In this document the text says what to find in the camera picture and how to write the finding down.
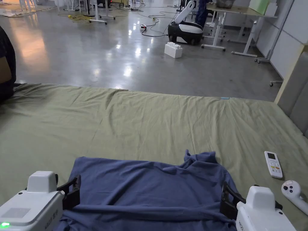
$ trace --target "table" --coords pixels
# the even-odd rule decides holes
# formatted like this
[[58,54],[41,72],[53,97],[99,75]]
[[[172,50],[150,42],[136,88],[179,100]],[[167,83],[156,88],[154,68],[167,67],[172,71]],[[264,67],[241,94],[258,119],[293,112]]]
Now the table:
[[109,9],[108,9],[108,0],[105,0],[105,7],[106,7],[106,15],[100,15],[98,14],[98,6],[97,6],[97,0],[94,0],[94,6],[95,6],[95,19],[90,19],[89,21],[92,22],[92,21],[95,21],[95,22],[104,22],[105,25],[107,25],[107,21],[106,20],[99,20],[99,18],[102,18],[102,17],[112,17],[113,20],[116,19],[115,16],[112,16],[112,15],[109,15],[108,12],[109,12]]
[[[215,4],[208,3],[208,4],[206,4],[206,9],[216,11],[219,15],[219,19],[217,20],[217,18],[216,18],[215,27],[214,27],[214,30],[213,30],[213,33],[215,33],[213,45],[202,44],[201,48],[215,47],[215,48],[223,49],[223,51],[225,51],[225,47],[217,46],[217,39],[218,39],[218,36],[220,34],[220,30],[221,30],[221,25],[222,25],[221,22],[224,19],[226,13],[244,14],[246,16],[256,16],[258,18],[253,23],[253,26],[251,28],[251,32],[250,32],[249,38],[247,40],[244,52],[242,52],[242,53],[241,52],[235,52],[235,51],[231,52],[232,54],[245,55],[245,56],[251,56],[251,57],[257,57],[256,55],[251,55],[251,54],[248,54],[247,52],[248,52],[251,40],[252,40],[252,38],[253,38],[253,36],[256,32],[256,27],[257,27],[257,23],[258,23],[259,19],[265,18],[265,17],[267,17],[267,18],[277,18],[277,16],[262,15],[262,14],[256,12],[256,11],[254,11],[253,9],[250,9],[249,7],[244,7],[244,6],[232,6],[230,9],[227,9],[227,8],[219,8]],[[240,36],[243,34],[244,27],[245,27],[245,22],[242,24],[240,34],[239,34],[239,37],[238,37],[238,41],[239,41]]]

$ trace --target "green bed sheet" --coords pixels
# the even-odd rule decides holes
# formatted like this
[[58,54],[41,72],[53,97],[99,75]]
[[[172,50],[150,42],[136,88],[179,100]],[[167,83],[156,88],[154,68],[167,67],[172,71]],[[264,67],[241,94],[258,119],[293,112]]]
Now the green bed sheet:
[[[69,178],[77,157],[183,163],[216,151],[243,197],[269,187],[298,231],[308,217],[281,193],[296,180],[308,195],[308,140],[272,102],[23,84],[0,106],[0,204],[38,170]],[[264,151],[278,154],[284,179],[270,176]]]

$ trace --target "white lego brick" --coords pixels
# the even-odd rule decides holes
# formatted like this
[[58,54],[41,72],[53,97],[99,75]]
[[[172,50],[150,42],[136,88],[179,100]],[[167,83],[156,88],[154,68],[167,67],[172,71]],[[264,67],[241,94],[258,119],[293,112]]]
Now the white lego brick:
[[183,48],[180,45],[177,45],[173,42],[168,42],[165,45],[165,54],[173,57],[173,58],[180,58],[182,57]]

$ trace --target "white box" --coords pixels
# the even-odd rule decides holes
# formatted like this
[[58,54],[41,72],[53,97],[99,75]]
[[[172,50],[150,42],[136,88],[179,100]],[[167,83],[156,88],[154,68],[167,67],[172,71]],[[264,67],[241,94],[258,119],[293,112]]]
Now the white box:
[[275,16],[275,13],[276,13],[276,10],[277,10],[278,6],[277,6],[277,3],[270,3],[268,6],[267,6],[267,9],[265,11],[265,14],[266,16]]
[[165,45],[165,54],[173,57],[173,58],[180,58],[182,57],[183,48],[180,45],[177,45],[173,42],[168,42]]

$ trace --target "person's arm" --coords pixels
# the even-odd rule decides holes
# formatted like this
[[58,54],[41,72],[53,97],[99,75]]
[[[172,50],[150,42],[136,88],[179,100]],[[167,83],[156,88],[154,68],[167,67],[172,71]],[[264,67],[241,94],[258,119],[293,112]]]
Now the person's arm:
[[5,56],[0,58],[0,73],[0,84],[12,78],[11,70]]

